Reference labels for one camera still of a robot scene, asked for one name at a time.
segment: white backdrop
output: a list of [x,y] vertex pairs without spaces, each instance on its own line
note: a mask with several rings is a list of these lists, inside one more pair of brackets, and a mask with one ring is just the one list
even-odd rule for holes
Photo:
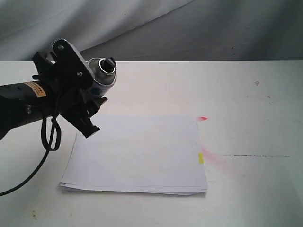
[[56,38],[86,59],[303,59],[302,0],[0,0],[0,60]]

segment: screw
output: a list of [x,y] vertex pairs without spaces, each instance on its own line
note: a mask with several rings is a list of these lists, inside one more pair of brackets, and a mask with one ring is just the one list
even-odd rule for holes
[[32,113],[32,106],[26,105],[25,112],[27,115],[30,115]]
[[78,77],[82,77],[83,73],[82,72],[77,72]]
[[62,51],[63,49],[64,49],[64,46],[62,46],[62,45],[59,45],[59,46],[58,46],[58,50],[59,50],[59,51]]

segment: stack of paper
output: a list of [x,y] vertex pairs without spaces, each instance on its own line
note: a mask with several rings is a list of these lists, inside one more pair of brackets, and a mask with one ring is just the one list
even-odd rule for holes
[[92,121],[101,129],[88,139],[78,133],[61,180],[63,189],[206,192],[195,118],[98,115]]

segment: orange label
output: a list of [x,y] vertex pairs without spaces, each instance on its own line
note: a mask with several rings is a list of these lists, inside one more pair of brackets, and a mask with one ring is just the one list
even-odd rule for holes
[[43,88],[40,85],[38,85],[37,83],[35,83],[35,82],[26,82],[24,84],[28,85],[34,91],[37,98],[42,98],[42,97],[46,96],[46,93],[43,90]]

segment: white table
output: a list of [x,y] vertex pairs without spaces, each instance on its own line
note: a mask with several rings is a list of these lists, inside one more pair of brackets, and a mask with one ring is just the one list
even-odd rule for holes
[[[1,62],[0,70],[1,85],[36,74],[31,62]],[[209,118],[198,123],[209,192],[62,192],[76,130],[60,118],[61,148],[28,184],[0,198],[1,226],[303,226],[303,61],[118,62],[117,73],[98,114]],[[0,142],[0,191],[40,161],[40,126]]]

